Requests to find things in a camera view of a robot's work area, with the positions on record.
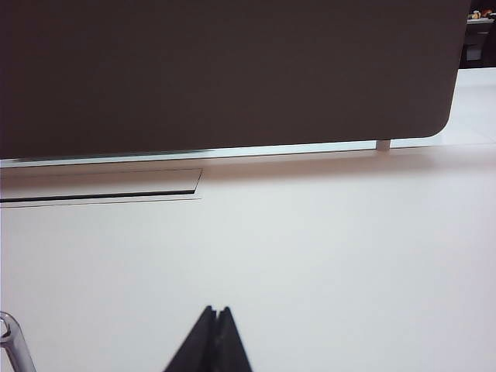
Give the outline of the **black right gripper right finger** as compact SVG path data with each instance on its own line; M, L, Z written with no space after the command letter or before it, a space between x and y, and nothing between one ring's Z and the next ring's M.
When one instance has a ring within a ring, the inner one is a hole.
M251 372L252 367L229 307L218 314L213 331L211 371Z

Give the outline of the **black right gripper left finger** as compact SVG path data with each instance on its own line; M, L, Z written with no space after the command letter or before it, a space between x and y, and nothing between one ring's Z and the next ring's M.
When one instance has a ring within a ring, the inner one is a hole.
M206 306L166 366L166 372L206 370L204 362L209 354L215 320L216 311L211 305Z

